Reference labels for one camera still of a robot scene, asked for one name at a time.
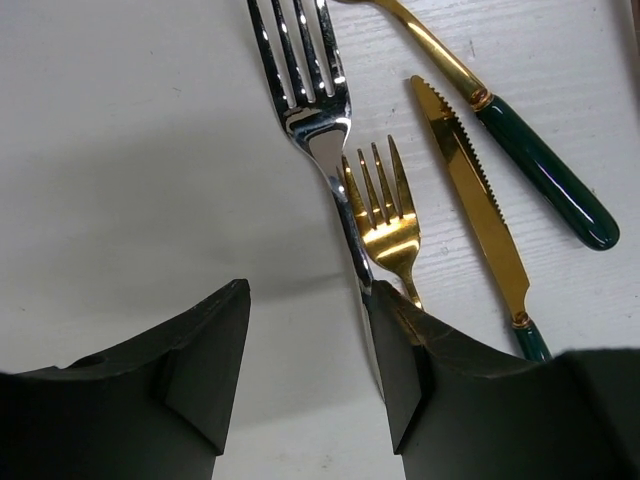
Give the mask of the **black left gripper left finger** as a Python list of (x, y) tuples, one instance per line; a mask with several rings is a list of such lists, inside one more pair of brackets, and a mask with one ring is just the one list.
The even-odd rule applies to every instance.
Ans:
[(250, 315), (236, 279), (65, 368), (1, 377), (5, 479), (209, 479), (224, 452)]

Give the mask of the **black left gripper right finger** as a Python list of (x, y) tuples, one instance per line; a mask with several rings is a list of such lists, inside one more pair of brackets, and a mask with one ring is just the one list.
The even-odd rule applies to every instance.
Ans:
[(369, 319), (394, 452), (409, 479), (635, 479), (639, 353), (530, 362), (377, 281)]

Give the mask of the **silver fork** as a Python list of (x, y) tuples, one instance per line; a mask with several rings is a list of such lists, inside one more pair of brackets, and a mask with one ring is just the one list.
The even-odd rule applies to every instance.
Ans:
[(300, 1), (293, 3), (306, 67), (311, 80), (311, 87), (306, 88), (302, 80), (302, 69), (295, 58), (281, 4), (273, 1), (271, 6), (284, 54), (286, 65), (284, 72), (280, 71), (276, 65), (258, 3), (249, 1), (247, 6), (272, 102), (281, 127), (291, 142), (318, 167), (336, 205), (360, 291), (360, 313), (369, 363), (378, 389), (382, 390), (382, 379), (369, 319), (374, 276), (341, 178), (343, 149), (352, 126), (352, 106), (329, 10), (324, 1), (314, 3), (321, 33), (321, 46), (328, 63), (328, 77), (323, 78), (320, 59), (313, 45), (303, 4)]

